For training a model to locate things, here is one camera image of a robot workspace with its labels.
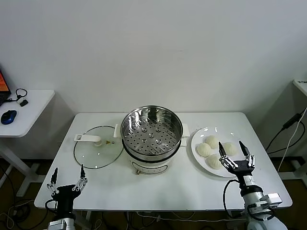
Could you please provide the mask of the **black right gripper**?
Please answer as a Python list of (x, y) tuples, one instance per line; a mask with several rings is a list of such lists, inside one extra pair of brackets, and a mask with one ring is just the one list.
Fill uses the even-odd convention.
[(245, 160), (233, 161), (227, 156), (221, 142), (218, 142), (218, 144), (220, 154), (219, 161), (230, 173), (237, 177), (239, 187), (246, 188), (248, 186), (256, 186), (257, 184), (252, 175), (252, 172), (255, 169), (255, 157), (249, 152), (248, 148), (239, 141)]

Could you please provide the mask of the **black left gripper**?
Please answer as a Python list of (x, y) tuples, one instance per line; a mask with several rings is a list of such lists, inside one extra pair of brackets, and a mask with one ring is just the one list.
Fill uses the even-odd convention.
[(73, 210), (74, 199), (78, 197), (78, 192), (86, 186), (88, 179), (85, 174), (83, 164), (81, 164), (80, 179), (76, 185), (70, 184), (56, 187), (58, 168), (54, 170), (50, 183), (47, 188), (51, 192), (51, 197), (57, 202), (57, 213), (71, 213)]

